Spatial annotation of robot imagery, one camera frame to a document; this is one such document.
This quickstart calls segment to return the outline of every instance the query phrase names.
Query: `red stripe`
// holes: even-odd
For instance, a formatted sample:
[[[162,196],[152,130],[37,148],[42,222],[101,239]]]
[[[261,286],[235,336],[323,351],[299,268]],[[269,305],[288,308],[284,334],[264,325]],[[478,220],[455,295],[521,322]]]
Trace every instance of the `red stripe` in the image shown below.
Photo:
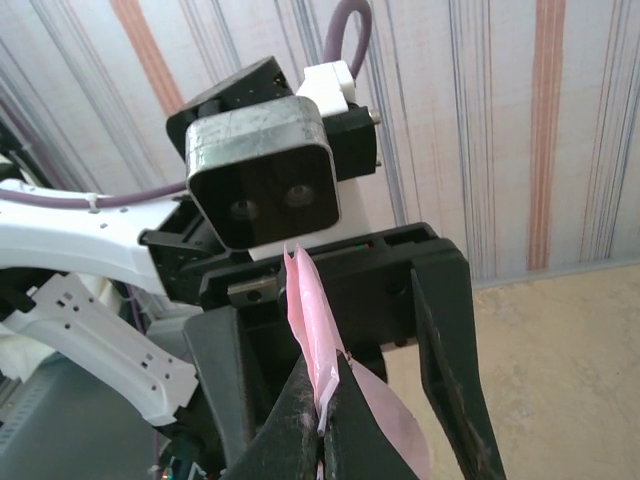
[[[153,38],[139,2],[136,0],[111,0],[111,5],[140,59],[142,68],[164,113],[167,115],[175,113],[182,107],[184,101],[158,44]]]
[[[529,270],[549,266],[551,187],[558,133],[566,0],[537,0],[531,105]]]

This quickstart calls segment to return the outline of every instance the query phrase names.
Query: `bolt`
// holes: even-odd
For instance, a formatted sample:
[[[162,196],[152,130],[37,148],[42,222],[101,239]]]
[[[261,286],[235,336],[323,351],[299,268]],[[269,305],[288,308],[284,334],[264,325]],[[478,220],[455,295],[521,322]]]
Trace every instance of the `bolt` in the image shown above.
[[[369,116],[371,117],[371,121],[374,125],[379,125],[382,122],[382,118],[380,117],[380,112],[378,110],[369,110]]]

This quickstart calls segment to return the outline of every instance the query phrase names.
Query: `pink paper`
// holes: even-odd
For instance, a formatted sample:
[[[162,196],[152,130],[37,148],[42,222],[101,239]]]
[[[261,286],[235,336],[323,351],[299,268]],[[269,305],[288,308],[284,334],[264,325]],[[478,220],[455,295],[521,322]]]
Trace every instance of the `pink paper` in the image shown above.
[[[346,352],[311,257],[298,247],[293,258],[285,250],[284,263],[289,324],[307,362],[323,434],[327,406],[340,382],[336,351]],[[416,419],[388,385],[355,360],[350,363],[380,430],[418,478],[429,480],[429,450]]]

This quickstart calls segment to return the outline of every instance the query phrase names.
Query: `striped wallpaper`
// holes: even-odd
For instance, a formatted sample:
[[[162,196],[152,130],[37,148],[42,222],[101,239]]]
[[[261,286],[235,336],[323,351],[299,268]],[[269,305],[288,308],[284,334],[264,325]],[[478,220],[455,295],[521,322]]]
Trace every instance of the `striped wallpaper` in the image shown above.
[[[60,187],[177,181],[167,115],[267,55],[297,87],[336,3],[0,0],[2,116]],[[640,258],[640,2],[372,4],[376,228],[429,222],[479,280]]]

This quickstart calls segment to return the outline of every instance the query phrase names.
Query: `metal camera housing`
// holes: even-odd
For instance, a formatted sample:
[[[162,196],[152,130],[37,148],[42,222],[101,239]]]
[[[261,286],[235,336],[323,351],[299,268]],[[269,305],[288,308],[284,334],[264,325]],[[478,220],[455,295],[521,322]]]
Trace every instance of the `metal camera housing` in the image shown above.
[[[332,151],[308,98],[196,120],[185,153],[191,197],[231,250],[324,230],[340,218]]]

